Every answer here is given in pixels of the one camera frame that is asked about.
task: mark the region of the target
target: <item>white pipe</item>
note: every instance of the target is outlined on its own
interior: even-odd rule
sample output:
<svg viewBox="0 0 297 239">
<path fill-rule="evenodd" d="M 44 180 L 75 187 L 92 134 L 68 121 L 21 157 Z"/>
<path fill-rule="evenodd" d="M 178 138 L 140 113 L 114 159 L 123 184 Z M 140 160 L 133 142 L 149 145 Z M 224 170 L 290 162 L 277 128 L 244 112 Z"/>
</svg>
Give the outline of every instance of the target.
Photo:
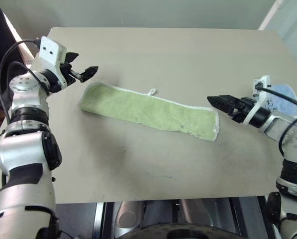
<svg viewBox="0 0 297 239">
<path fill-rule="evenodd" d="M 284 2 L 284 0 L 276 0 L 274 2 L 274 4 L 272 5 L 270 11 L 268 12 L 268 14 L 264 18 L 263 22 L 259 26 L 258 30 L 264 30 L 267 27 L 267 25 L 271 21 L 272 17 L 274 16 L 274 14 L 276 14 L 276 12 L 281 7 L 281 5 L 283 4 L 283 2 Z"/>
</svg>

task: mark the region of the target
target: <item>green cloth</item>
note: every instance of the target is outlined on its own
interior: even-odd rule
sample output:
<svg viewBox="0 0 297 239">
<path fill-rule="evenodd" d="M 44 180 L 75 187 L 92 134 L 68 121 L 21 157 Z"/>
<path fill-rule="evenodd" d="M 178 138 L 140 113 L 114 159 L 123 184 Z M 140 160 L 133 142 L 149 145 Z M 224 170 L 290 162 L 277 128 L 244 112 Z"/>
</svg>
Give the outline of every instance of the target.
<svg viewBox="0 0 297 239">
<path fill-rule="evenodd" d="M 90 84 L 79 101 L 87 112 L 141 123 L 160 130 L 180 131 L 215 141 L 218 113 L 206 107 L 184 106 L 102 82 Z"/>
</svg>

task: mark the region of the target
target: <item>white wall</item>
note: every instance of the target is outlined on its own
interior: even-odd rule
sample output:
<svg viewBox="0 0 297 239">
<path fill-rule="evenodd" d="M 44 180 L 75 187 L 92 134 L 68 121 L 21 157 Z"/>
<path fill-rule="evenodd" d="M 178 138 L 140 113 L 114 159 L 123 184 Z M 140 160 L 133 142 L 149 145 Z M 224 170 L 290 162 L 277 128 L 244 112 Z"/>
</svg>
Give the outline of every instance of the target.
<svg viewBox="0 0 297 239">
<path fill-rule="evenodd" d="M 297 59 L 297 0 L 285 0 L 266 30 L 276 31 Z"/>
<path fill-rule="evenodd" d="M 257 29 L 274 0 L 0 0 L 22 38 L 54 26 Z"/>
</svg>

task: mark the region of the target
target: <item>silver robot arm segment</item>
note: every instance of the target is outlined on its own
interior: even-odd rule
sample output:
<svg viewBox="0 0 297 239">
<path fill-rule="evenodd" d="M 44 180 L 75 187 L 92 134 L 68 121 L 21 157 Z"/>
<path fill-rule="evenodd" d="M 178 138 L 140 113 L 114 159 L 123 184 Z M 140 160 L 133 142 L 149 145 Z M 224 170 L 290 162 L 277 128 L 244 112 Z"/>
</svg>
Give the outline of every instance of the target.
<svg viewBox="0 0 297 239">
<path fill-rule="evenodd" d="M 70 62 L 77 56 L 42 37 L 39 57 L 44 70 L 10 81 L 11 120 L 0 140 L 0 168 L 8 177 L 0 189 L 0 239 L 60 236 L 51 171 L 61 164 L 62 157 L 48 126 L 46 99 L 75 79 L 84 82 L 97 72 L 98 67 L 89 67 L 81 74 L 74 72 Z"/>
<path fill-rule="evenodd" d="M 232 120 L 247 123 L 274 141 L 282 141 L 284 152 L 281 175 L 276 180 L 279 192 L 272 192 L 268 198 L 269 221 L 277 226 L 283 239 L 297 239 L 297 215 L 282 210 L 282 201 L 286 199 L 287 205 L 297 205 L 297 123 L 293 117 L 282 112 L 258 107 L 251 98 L 235 98 L 230 95 L 207 97 L 210 104 L 227 113 Z M 290 129 L 284 139 L 282 135 Z"/>
</svg>

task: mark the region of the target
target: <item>black cable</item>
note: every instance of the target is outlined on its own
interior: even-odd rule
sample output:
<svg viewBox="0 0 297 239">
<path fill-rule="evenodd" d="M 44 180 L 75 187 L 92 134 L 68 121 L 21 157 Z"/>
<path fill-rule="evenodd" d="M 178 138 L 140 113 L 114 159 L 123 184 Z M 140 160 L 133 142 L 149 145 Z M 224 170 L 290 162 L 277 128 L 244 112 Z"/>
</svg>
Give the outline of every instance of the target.
<svg viewBox="0 0 297 239">
<path fill-rule="evenodd" d="M 9 82 L 10 82 L 10 75 L 11 75 L 11 70 L 12 70 L 12 67 L 10 67 L 10 65 L 8 66 L 8 69 L 7 69 L 7 76 L 6 76 L 6 85 L 7 85 L 7 88 L 6 88 L 6 90 L 7 90 L 7 97 L 8 97 L 8 99 L 10 100 L 10 101 L 12 101 L 12 98 L 11 98 L 11 89 L 10 89 L 10 87 L 9 87 Z"/>
<path fill-rule="evenodd" d="M 2 172 L 1 173 L 1 185 L 4 186 L 7 184 L 7 176 Z"/>
<path fill-rule="evenodd" d="M 282 133 L 280 140 L 279 140 L 279 151 L 282 154 L 282 156 L 284 156 L 284 152 L 282 149 L 282 142 L 286 136 L 286 134 L 289 132 L 289 130 L 297 123 L 297 119 L 295 119 Z"/>
<path fill-rule="evenodd" d="M 21 68 L 27 70 L 33 77 L 34 79 L 42 86 L 42 88 L 45 90 L 45 92 L 47 93 L 47 95 L 49 95 L 49 90 L 47 88 L 47 86 L 45 85 L 45 83 L 43 83 L 42 81 L 40 81 L 40 79 L 33 73 L 33 71 L 31 71 L 29 68 L 27 68 L 25 65 L 23 65 L 22 63 L 20 62 L 17 62 L 17 61 L 13 61 L 9 64 L 8 66 L 8 70 L 7 70 L 7 83 L 9 81 L 9 75 L 12 71 L 12 68 L 14 66 L 20 66 Z"/>
<path fill-rule="evenodd" d="M 255 86 L 255 89 L 256 89 L 256 90 L 258 90 L 258 91 L 265 91 L 265 92 L 268 92 L 268 93 L 270 93 L 270 94 L 272 94 L 272 95 L 281 97 L 281 98 L 283 98 L 283 99 L 285 99 L 285 100 L 287 100 L 287 101 L 290 101 L 291 103 L 297 105 L 297 101 L 296 101 L 296 100 L 294 100 L 294 99 L 292 99 L 292 98 L 290 98 L 290 97 L 288 97 L 288 96 L 285 96 L 285 95 L 283 95 L 283 94 L 281 94 L 281 93 L 279 93 L 279 92 L 275 92 L 275 91 L 272 91 L 272 90 L 267 89 L 267 88 L 263 88 L 263 87 L 258 86 L 258 85 L 261 85 L 261 83 L 259 83 L 259 84 L 257 84 L 257 85 Z"/>
<path fill-rule="evenodd" d="M 7 52 L 3 55 L 2 57 L 2 60 L 0 62 L 0 103 L 1 103 L 1 106 L 2 106 L 2 109 L 3 109 L 3 112 L 4 112 L 4 115 L 6 117 L 6 120 L 7 120 L 7 124 L 10 123 L 10 117 L 9 117 L 9 114 L 8 114 L 8 110 L 3 102 L 3 99 L 2 99 L 2 92 L 1 92 L 1 74 L 2 74 L 2 70 L 3 70 L 3 66 L 4 66 L 4 63 L 7 59 L 7 57 L 10 55 L 10 53 L 20 44 L 22 43 L 25 43 L 25 42 L 33 42 L 35 44 L 37 44 L 37 41 L 38 40 L 29 40 L 29 39 L 26 39 L 26 40 L 22 40 L 22 41 L 19 41 L 19 42 L 16 42 L 14 45 L 12 45 L 8 50 Z"/>
<path fill-rule="evenodd" d="M 70 239 L 73 239 L 73 236 L 71 236 L 70 234 L 64 232 L 64 231 L 61 231 L 61 234 L 64 233 L 65 235 L 67 235 Z"/>
</svg>

